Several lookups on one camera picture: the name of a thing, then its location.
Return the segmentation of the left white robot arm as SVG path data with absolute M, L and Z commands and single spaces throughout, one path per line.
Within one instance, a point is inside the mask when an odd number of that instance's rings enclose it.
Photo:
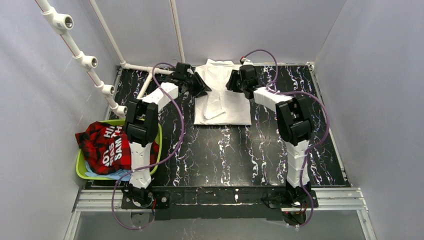
M 188 92 L 193 97 L 202 97 L 211 89 L 205 84 L 195 68 L 190 64 L 178 62 L 157 88 L 141 99 L 128 103 L 126 119 L 123 125 L 131 153 L 131 174 L 126 196 L 142 207 L 151 207 L 155 202 L 151 184 L 150 162 L 151 148 L 159 128 L 159 111 L 167 104 L 176 105 L 176 98 Z

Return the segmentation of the white cloth sheet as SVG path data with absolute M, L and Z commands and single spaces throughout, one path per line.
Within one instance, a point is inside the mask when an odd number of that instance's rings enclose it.
M 239 70 L 240 66 L 230 60 L 215 61 L 209 58 L 205 64 L 195 68 L 195 72 L 211 89 L 206 95 L 195 98 L 195 125 L 252 124 L 250 101 L 243 93 L 229 91 L 226 88 L 232 71 Z

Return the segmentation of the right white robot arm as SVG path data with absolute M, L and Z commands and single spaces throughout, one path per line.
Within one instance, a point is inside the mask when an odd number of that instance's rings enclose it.
M 233 70 L 226 84 L 227 90 L 243 93 L 248 100 L 254 100 L 276 115 L 278 133 L 286 144 L 287 177 L 285 189 L 268 192 L 261 201 L 269 208 L 308 205 L 311 190 L 307 171 L 307 149 L 312 136 L 311 114 L 306 99 L 272 93 L 259 83 L 253 63 L 242 57 L 241 66 Z

